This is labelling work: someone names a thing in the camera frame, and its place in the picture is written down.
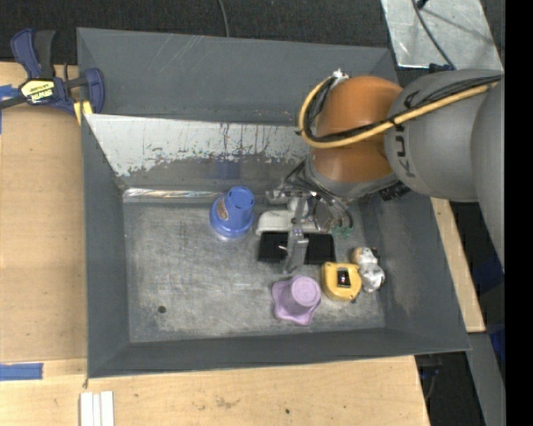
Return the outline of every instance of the blue cup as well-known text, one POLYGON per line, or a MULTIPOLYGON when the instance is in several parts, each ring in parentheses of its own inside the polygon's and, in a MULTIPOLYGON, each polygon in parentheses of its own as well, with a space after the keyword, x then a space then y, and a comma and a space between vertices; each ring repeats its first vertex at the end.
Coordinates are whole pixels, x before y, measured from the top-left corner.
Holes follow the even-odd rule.
POLYGON ((255 196, 246 186, 234 186, 221 194, 211 206, 211 227, 227 238, 240 237, 249 231, 254 220, 255 196))

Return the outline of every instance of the floor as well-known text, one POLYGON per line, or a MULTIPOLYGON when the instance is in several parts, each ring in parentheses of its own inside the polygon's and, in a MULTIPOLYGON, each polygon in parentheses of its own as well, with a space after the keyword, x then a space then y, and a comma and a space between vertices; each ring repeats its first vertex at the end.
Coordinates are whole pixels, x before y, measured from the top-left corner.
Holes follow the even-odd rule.
MULTIPOLYGON (((380 0, 222 2, 234 37, 391 46, 380 0)), ((481 5, 505 65, 505 0, 481 0, 481 5)), ((12 58, 10 38, 28 27, 56 30, 52 60, 68 64, 76 63, 77 27, 226 34, 218 0, 0 0, 0 59, 12 58)), ((426 71, 399 68, 397 74, 401 85, 406 85, 426 71)), ((474 272, 493 256, 493 246, 477 204, 452 206, 474 272)), ((505 375, 505 362, 500 362, 505 375)), ((484 424, 464 354, 446 354, 438 359, 419 357, 418 363, 423 367, 423 389, 429 397, 433 426, 484 424)))

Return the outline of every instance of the tape measure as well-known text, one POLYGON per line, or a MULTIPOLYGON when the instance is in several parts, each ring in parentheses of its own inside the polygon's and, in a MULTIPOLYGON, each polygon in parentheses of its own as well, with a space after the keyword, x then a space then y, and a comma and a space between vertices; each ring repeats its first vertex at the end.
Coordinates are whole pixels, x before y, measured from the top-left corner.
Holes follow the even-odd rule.
POLYGON ((332 300, 351 302, 362 289, 359 265, 326 262, 322 265, 322 289, 332 300))

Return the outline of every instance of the purple cup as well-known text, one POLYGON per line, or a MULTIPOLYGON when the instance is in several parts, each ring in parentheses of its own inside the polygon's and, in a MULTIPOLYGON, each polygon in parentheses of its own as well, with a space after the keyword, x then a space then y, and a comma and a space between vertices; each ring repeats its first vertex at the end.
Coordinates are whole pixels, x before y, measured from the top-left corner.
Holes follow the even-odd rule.
POLYGON ((299 325, 310 325, 315 309, 322 300, 318 283, 307 276, 293 276, 273 284, 274 315, 299 325))

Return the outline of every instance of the wooden table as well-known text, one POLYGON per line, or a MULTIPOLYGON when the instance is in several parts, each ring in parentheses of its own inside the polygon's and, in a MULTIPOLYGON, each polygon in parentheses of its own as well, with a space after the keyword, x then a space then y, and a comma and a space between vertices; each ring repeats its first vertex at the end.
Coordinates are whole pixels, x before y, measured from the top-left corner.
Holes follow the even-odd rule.
MULTIPOLYGON (((21 66, 0 62, 0 85, 24 79, 21 66)), ((44 379, 0 384, 0 425, 78 424, 84 391, 114 392, 117 426, 430 424, 412 357, 88 381, 82 193, 76 120, 4 111, 0 362, 43 361, 44 379)), ((484 331, 450 206, 433 205, 466 327, 484 331)))

